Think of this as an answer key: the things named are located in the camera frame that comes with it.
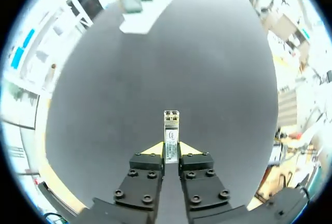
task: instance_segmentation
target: gray mat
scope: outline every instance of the gray mat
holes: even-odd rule
[[[175,109],[180,140],[209,151],[232,206],[247,205],[278,112],[271,51],[249,2],[173,0],[148,35],[122,33],[122,21],[117,4],[102,12],[63,69],[46,133],[56,174],[87,206],[112,201],[131,156],[163,140],[163,111]],[[181,185],[176,172],[165,177],[158,222],[179,223]]]

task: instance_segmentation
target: screw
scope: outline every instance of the screw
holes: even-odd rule
[[[134,176],[138,176],[139,173],[136,170],[129,170],[128,172],[128,176],[134,177]]]
[[[187,178],[188,179],[193,179],[196,177],[196,173],[194,171],[190,171],[187,173]]]
[[[121,189],[117,189],[116,191],[114,191],[114,196],[116,199],[121,199],[125,197],[125,194]]]
[[[149,194],[146,194],[145,196],[143,196],[142,198],[142,202],[144,204],[151,204],[153,202],[153,198],[149,195]]]
[[[206,172],[206,175],[207,175],[208,177],[214,176],[215,174],[216,174],[216,173],[214,172],[213,169],[209,169],[209,170]]]
[[[190,202],[192,204],[199,204],[202,201],[201,197],[199,195],[194,195],[191,199]]]
[[[224,189],[223,191],[221,191],[219,193],[219,197],[221,199],[227,199],[227,198],[229,198],[229,191],[227,189]]]
[[[150,178],[150,179],[154,179],[157,177],[157,174],[154,172],[154,171],[150,171],[148,174],[147,174],[147,178]]]

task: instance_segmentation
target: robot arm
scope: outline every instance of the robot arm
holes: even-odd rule
[[[295,189],[284,188],[250,212],[245,206],[232,208],[229,203],[231,192],[216,175],[212,156],[179,142],[178,122],[169,125],[169,121],[178,121],[178,112],[170,118],[175,119],[169,119],[167,114],[164,116],[164,131],[169,134],[167,130],[176,130],[171,135],[172,142],[176,140],[176,149],[171,147],[174,143],[169,145],[170,141],[165,139],[167,142],[155,146],[156,153],[149,153],[151,148],[134,154],[129,161],[129,171],[113,193],[114,203],[95,198],[94,205],[85,208],[72,223],[155,223],[167,163],[165,156],[170,157],[166,149],[177,152],[178,174],[189,223],[290,223],[306,206],[309,197],[299,185]]]

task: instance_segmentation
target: cable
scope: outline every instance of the cable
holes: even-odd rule
[[[298,188],[299,188],[300,190],[303,190],[303,191],[304,191],[304,193],[306,194],[306,197],[307,197],[307,199],[308,199],[308,203],[309,203],[309,202],[310,202],[310,195],[309,195],[308,190],[307,190],[304,186],[302,186],[302,185],[300,185]]]
[[[46,218],[49,217],[50,215],[58,216],[58,217],[60,218],[60,220],[62,221],[62,223],[68,223],[68,221],[66,221],[65,218],[63,218],[61,215],[59,215],[59,214],[57,214],[57,213],[52,213],[52,212],[45,213],[45,214],[43,214],[43,217],[46,219]]]

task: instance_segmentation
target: electronic component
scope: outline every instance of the electronic component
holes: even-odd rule
[[[179,111],[164,111],[165,162],[177,163]]]

